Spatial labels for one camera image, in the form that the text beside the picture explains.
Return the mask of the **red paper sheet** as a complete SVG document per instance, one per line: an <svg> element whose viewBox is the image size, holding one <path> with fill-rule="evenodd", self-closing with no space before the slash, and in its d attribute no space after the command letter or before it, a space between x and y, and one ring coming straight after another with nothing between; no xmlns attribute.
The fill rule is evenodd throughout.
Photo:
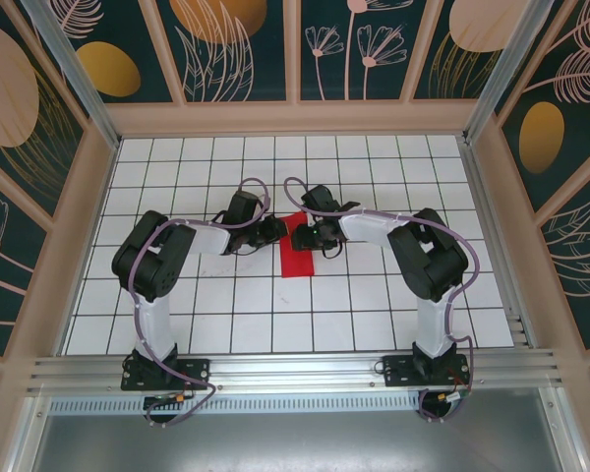
<svg viewBox="0 0 590 472"><path fill-rule="evenodd" d="M307 224L308 217L302 212L295 212L280 217L287 229L287 234L279 241L280 270L282 278L307 277L315 274L313 253L310 250L295 251L292 247L292 232L300 225Z"/></svg>

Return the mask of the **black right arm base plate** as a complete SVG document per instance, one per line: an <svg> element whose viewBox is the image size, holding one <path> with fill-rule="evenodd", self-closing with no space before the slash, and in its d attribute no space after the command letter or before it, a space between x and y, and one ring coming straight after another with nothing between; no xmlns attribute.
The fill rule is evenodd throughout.
<svg viewBox="0 0 590 472"><path fill-rule="evenodd" d="M463 354L456 354L451 361L428 379L413 364L411 355L389 355L382 357L382 372L387 387L453 387L455 381L467 384L470 380L468 360Z"/></svg>

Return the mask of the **aluminium mounting rail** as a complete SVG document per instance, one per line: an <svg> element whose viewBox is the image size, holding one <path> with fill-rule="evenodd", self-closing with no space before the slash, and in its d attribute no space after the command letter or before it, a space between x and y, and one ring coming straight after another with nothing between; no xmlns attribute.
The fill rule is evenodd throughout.
<svg viewBox="0 0 590 472"><path fill-rule="evenodd" d="M216 355L209 381L222 393L309 393L383 390L375 373L382 352ZM31 395L119 394L123 356L61 356L34 361L25 382ZM562 374L549 349L474 351L473 387L555 387Z"/></svg>

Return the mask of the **aluminium side rail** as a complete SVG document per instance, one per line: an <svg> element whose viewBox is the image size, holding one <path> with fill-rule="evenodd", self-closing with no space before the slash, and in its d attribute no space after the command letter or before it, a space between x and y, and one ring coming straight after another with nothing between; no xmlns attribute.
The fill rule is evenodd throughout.
<svg viewBox="0 0 590 472"><path fill-rule="evenodd" d="M535 349L537 337L516 279L502 229L473 148L457 139L461 160L478 212L487 251L496 277L505 316L516 347Z"/></svg>

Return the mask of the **aluminium frame post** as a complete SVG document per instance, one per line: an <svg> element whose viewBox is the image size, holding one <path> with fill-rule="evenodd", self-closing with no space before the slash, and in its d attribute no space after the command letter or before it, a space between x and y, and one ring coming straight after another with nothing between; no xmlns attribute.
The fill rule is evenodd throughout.
<svg viewBox="0 0 590 472"><path fill-rule="evenodd" d="M106 143L113 150L117 150L120 142L119 135L105 104L89 79L68 37L61 31L50 7L42 0L21 0L21 2L53 57L63 68L68 82L88 111L93 124Z"/></svg>
<svg viewBox="0 0 590 472"><path fill-rule="evenodd" d="M546 22L554 1L528 0L462 131L463 142L468 147L471 147L481 135L535 37Z"/></svg>

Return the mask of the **grey metal sheet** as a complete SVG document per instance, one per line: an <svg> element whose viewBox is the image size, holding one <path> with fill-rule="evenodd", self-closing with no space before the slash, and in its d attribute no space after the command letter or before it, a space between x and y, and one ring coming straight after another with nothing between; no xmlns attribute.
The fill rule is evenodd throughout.
<svg viewBox="0 0 590 472"><path fill-rule="evenodd" d="M52 417L33 472L562 472L535 422L427 424L410 412Z"/></svg>

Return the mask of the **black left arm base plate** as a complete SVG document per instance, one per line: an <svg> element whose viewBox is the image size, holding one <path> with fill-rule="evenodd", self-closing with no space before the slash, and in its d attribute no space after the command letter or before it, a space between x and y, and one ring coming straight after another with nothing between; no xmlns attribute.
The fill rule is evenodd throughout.
<svg viewBox="0 0 590 472"><path fill-rule="evenodd" d="M191 385L176 376L162 370L149 359L127 358L122 364L123 374L120 388L123 391L172 391L185 388L206 390L204 385ZM181 375L207 382L209 378L209 360L207 359L178 359L173 370Z"/></svg>

